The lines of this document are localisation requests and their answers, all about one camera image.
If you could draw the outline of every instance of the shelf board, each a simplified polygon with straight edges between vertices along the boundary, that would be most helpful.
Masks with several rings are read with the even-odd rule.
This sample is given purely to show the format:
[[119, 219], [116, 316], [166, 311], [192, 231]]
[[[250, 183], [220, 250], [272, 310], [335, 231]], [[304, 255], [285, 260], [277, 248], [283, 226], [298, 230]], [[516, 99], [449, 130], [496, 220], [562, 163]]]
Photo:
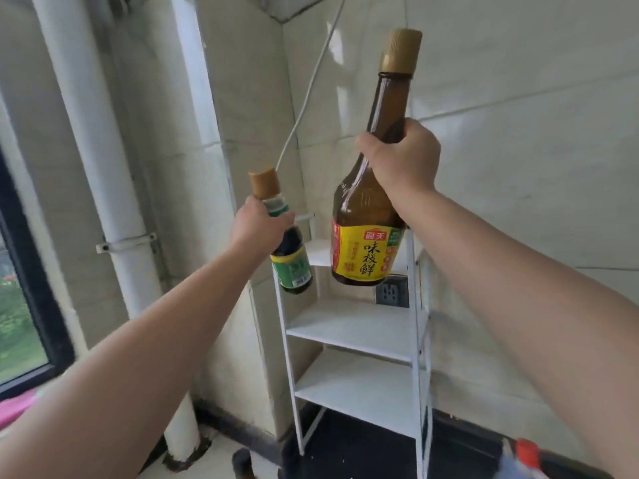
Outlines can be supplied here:
[[297, 383], [295, 396], [408, 437], [420, 427], [407, 365], [325, 349]]
[[286, 334], [409, 363], [409, 325], [409, 309], [331, 298], [302, 312]]
[[[330, 240], [328, 239], [314, 239], [304, 244], [306, 247], [306, 253], [309, 257], [311, 265], [318, 267], [330, 267]], [[394, 274], [406, 274], [408, 273], [408, 253], [406, 252], [406, 244], [404, 241], [399, 245], [397, 250], [397, 257], [393, 262], [392, 269], [390, 270]]]

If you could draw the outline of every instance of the small bottle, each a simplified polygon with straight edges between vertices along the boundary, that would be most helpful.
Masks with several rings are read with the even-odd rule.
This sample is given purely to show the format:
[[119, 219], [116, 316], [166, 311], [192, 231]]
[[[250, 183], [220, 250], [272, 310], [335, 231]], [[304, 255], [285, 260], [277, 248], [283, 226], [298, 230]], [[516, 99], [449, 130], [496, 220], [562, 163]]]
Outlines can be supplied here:
[[256, 479], [253, 473], [253, 463], [251, 461], [251, 451], [241, 448], [233, 454], [231, 458], [235, 479]]
[[[275, 169], [270, 168], [263, 173], [249, 173], [249, 177], [253, 193], [262, 200], [271, 217], [288, 211], [288, 204], [282, 196]], [[271, 254], [271, 261], [279, 283], [286, 292], [301, 294], [311, 286], [313, 274], [302, 233], [297, 225], [293, 225], [284, 233], [282, 243]]]
[[[397, 143], [404, 137], [408, 90], [421, 40], [420, 31], [395, 30], [382, 53], [366, 130], [384, 143]], [[333, 277], [348, 285], [377, 285], [384, 281], [405, 228], [368, 160], [360, 154], [333, 198]]]

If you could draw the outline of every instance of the electrical outlet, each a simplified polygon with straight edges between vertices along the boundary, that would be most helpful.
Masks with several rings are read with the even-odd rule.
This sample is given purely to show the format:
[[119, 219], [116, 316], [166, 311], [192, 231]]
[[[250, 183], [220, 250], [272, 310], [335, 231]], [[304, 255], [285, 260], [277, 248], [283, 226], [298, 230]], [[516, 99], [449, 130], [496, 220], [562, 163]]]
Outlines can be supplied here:
[[390, 275], [384, 282], [375, 286], [375, 303], [398, 308], [407, 308], [408, 277]]

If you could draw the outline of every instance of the forearm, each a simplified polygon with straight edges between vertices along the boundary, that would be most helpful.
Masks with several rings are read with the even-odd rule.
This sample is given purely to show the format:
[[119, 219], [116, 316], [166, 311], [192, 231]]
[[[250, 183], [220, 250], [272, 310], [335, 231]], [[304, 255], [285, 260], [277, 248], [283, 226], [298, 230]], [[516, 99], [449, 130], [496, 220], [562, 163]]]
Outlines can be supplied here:
[[398, 199], [397, 207], [453, 287], [608, 470], [634, 477], [639, 308], [434, 191]]
[[15, 424], [0, 478], [135, 477], [262, 258], [229, 249], [96, 346]]

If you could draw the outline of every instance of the white pipe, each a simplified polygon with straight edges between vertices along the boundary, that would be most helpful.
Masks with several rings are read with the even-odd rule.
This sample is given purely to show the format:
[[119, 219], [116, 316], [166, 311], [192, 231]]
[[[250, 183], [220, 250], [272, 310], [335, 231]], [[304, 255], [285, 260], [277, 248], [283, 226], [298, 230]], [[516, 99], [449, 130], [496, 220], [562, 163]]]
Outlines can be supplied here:
[[[84, 0], [33, 0], [69, 121], [108, 242], [146, 234], [124, 144]], [[162, 296], [148, 244], [111, 253], [129, 318]], [[187, 395], [165, 431], [173, 459], [188, 459], [200, 436]]]

